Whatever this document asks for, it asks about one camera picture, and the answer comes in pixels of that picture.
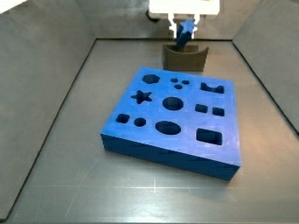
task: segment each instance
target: dark shape piece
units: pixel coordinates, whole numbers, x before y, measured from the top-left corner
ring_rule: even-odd
[[[188,18],[184,22],[180,22],[176,31],[176,46],[184,47],[187,42],[192,39],[194,26],[195,23]]]
[[[151,92],[148,93],[144,93],[143,91],[138,90],[136,91],[136,94],[131,96],[132,99],[136,99],[136,103],[140,104],[143,102],[151,102],[152,99],[150,98],[150,94]]]

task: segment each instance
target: blue object in gripper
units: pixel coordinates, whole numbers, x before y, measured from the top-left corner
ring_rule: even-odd
[[[184,47],[187,42],[192,39],[192,30],[195,23],[187,18],[184,22],[180,22],[176,31],[176,46]]]
[[[231,180],[241,167],[233,81],[142,67],[100,136],[107,151]]]

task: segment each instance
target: gray metal floor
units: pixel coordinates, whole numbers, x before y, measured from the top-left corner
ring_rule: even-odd
[[[243,167],[227,182],[118,155],[99,131],[139,67],[162,67],[158,41],[99,41],[7,222],[298,222],[299,141],[231,42],[203,75],[235,81]]]

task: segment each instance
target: oval hole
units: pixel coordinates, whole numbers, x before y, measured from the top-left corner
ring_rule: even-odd
[[[175,122],[162,121],[155,124],[155,128],[166,135],[178,135],[182,132],[182,127]]]

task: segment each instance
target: hexagonal hole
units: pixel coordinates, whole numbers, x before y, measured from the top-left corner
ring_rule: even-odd
[[[146,82],[147,84],[155,84],[158,83],[160,80],[160,77],[155,74],[147,74],[143,78],[143,82]]]

